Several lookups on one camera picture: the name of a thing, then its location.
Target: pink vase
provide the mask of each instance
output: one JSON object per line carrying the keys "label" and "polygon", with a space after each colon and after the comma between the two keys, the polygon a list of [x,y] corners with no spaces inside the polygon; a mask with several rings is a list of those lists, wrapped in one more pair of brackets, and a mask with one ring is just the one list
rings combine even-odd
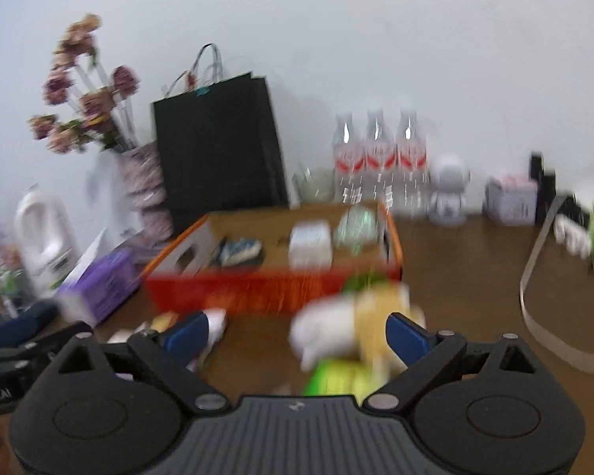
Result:
{"label": "pink vase", "polygon": [[156,142],[121,154],[121,173],[131,205],[141,215],[143,235],[166,241],[173,234],[173,223],[165,203],[163,172]]}

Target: white plastic jug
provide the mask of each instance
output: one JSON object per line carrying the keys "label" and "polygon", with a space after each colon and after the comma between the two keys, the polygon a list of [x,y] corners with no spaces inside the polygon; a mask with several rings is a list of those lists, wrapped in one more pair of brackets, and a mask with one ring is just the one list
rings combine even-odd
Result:
{"label": "white plastic jug", "polygon": [[15,234],[36,293],[48,296],[79,258],[64,206],[34,185],[17,206]]}

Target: small white box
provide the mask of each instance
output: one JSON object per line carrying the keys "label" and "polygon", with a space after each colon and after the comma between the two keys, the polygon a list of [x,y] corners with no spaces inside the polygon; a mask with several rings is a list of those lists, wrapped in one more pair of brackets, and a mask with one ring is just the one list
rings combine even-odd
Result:
{"label": "small white box", "polygon": [[301,222],[291,231],[288,265],[292,270],[333,265],[333,243],[328,222]]}

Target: blue gripper pad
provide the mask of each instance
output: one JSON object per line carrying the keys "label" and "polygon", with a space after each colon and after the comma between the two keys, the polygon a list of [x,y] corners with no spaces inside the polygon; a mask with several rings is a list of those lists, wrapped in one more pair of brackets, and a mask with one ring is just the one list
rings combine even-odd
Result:
{"label": "blue gripper pad", "polygon": [[163,349],[187,366],[206,348],[209,340],[209,320],[204,312],[197,312],[182,322],[176,323],[162,334]]}
{"label": "blue gripper pad", "polygon": [[394,314],[387,318],[385,336],[387,344],[407,367],[420,360],[431,350],[429,334],[413,322]]}

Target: wooden table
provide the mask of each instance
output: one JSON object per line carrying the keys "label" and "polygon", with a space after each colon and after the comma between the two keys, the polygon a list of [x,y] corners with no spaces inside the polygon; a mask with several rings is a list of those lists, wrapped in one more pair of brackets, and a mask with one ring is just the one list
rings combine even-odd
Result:
{"label": "wooden table", "polygon": [[[521,319],[518,283],[537,235],[534,228],[505,228],[474,217],[459,229],[427,222],[400,222],[406,255],[404,280],[422,306],[431,330],[453,329],[475,341],[502,333],[526,338],[543,363],[581,408],[587,423],[573,475],[594,475],[594,376],[571,368],[534,342]],[[584,261],[549,241],[526,294],[531,313],[577,348],[594,352],[594,274]],[[105,341],[158,313],[139,292],[102,326]],[[242,394],[286,388],[298,393],[307,379],[287,343],[289,318],[236,317],[209,358],[207,381],[236,401]]]}

